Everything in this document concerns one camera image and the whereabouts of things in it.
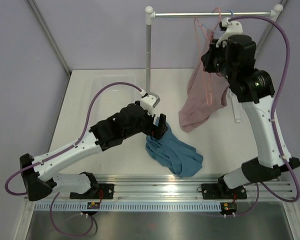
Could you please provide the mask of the aluminium mounting rail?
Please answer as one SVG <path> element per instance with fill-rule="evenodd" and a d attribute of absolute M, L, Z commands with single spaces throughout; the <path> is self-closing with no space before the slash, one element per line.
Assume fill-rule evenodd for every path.
<path fill-rule="evenodd" d="M 264 183 L 246 183 L 233 196 L 224 197 L 218 193 L 217 177 L 210 175 L 179 178 L 174 175 L 129 176 L 129 175 L 94 175 L 103 199 L 161 199 L 161 200 L 205 200 L 230 201 L 247 200 L 259 196 L 261 201 L 274 201 L 276 196 L 294 200 L 295 189 L 288 181 L 277 179 Z"/>

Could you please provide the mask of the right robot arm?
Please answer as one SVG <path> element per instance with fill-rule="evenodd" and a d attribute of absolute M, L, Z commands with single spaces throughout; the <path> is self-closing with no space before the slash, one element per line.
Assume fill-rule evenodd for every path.
<path fill-rule="evenodd" d="M 270 75 L 255 68 L 255 52 L 256 43 L 250 36 L 236 34 L 221 44 L 213 39 L 201 57 L 205 72 L 227 80 L 248 117 L 257 146 L 257 157 L 218 178 L 216 190 L 222 198 L 229 198 L 243 185 L 267 182 L 300 166 L 299 158 L 277 145 L 283 136 L 274 133 L 272 126 L 275 90 Z"/>

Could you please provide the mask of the teal tank top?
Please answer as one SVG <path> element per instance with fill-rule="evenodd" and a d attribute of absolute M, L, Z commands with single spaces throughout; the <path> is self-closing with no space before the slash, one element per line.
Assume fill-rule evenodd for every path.
<path fill-rule="evenodd" d="M 203 167 L 203 156 L 195 147 L 180 141 L 170 126 L 160 140 L 147 136 L 145 149 L 152 159 L 180 178 L 192 177 Z"/>

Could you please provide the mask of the pink tank top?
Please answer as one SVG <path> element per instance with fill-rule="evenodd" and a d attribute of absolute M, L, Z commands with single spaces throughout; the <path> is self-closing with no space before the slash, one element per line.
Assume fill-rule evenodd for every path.
<path fill-rule="evenodd" d="M 189 133 L 227 106 L 228 82 L 215 73 L 204 71 L 199 61 L 189 78 L 187 99 L 178 113 L 180 128 Z"/>

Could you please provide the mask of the metal clothes rack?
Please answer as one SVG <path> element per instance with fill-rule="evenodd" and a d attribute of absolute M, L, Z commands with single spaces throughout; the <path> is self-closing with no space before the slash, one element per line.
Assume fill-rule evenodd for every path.
<path fill-rule="evenodd" d="M 152 47 L 152 23 L 154 19 L 159 18 L 221 18 L 234 16 L 263 16 L 269 17 L 273 21 L 277 21 L 280 14 L 288 4 L 287 0 L 282 0 L 276 4 L 272 10 L 255 11 L 255 12 L 222 12 L 219 9 L 211 12 L 179 12 L 179 13 L 159 13 L 155 12 L 153 7 L 147 6 L 145 8 L 145 24 L 146 24 L 146 49 L 145 49 L 145 90 L 151 90 L 151 47 Z"/>

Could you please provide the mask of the pink wire hanger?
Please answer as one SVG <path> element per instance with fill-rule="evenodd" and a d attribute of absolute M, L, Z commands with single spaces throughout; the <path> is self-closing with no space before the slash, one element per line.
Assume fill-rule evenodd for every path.
<path fill-rule="evenodd" d="M 204 24 L 201 24 L 198 17 L 195 17 L 193 21 L 195 40 L 196 40 L 198 56 L 199 56 L 199 73 L 201 73 L 202 75 L 201 81 L 203 83 L 205 99 L 208 107 L 212 106 L 213 96 L 214 96 L 212 85 L 211 85 L 211 74 L 214 72 L 213 64 L 211 62 L 212 60 L 211 44 L 213 43 L 215 31 L 222 20 L 221 17 L 222 11 L 220 7 L 218 6 L 215 7 L 212 11 L 212 14 L 214 13 L 217 13 L 218 20 L 214 28 L 210 30 L 210 33 L 208 33 L 209 28 L 206 27 Z M 202 46 L 201 44 L 200 34 L 203 35 L 205 39 L 204 43 L 207 44 L 206 47 Z"/>

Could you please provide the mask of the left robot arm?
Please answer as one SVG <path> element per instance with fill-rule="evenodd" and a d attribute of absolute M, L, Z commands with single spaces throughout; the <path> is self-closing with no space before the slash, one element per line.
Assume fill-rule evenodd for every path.
<path fill-rule="evenodd" d="M 52 193 L 69 193 L 71 199 L 98 199 L 101 187 L 90 172 L 61 174 L 60 171 L 92 155 L 119 146 L 124 140 L 143 133 L 160 140 L 168 131 L 166 116 L 149 114 L 139 101 L 90 127 L 78 141 L 39 156 L 20 157 L 27 198 L 39 201 Z"/>

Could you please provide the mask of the clear plastic basket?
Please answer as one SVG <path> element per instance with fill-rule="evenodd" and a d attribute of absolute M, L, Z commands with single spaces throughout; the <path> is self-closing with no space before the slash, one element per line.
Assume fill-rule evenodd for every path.
<path fill-rule="evenodd" d="M 90 87 L 90 98 L 92 99 L 99 90 L 105 86 L 117 83 L 125 82 L 133 85 L 137 85 L 137 81 L 132 75 L 101 75 L 92 78 Z M 101 95 L 97 98 L 98 100 L 103 100 L 106 98 L 120 97 L 120 99 L 133 102 L 136 100 L 138 92 L 134 87 L 128 85 L 114 85 L 110 88 L 104 90 Z"/>

